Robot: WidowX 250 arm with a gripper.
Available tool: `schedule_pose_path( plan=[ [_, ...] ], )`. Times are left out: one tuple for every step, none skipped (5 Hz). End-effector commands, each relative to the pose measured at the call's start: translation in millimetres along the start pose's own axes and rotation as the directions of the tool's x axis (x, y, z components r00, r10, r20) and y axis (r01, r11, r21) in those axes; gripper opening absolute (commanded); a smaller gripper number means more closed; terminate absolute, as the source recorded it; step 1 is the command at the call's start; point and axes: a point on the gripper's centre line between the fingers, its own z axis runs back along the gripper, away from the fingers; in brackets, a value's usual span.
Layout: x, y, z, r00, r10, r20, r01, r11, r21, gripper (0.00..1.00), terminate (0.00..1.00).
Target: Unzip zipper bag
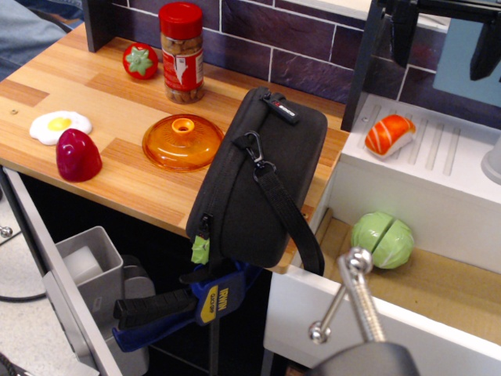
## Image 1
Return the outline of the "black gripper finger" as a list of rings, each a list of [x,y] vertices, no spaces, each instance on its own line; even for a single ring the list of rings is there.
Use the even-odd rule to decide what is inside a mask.
[[[487,78],[500,62],[500,15],[484,23],[470,61],[470,79]]]
[[[391,14],[391,53],[394,61],[405,67],[419,17],[418,1],[394,1]]]

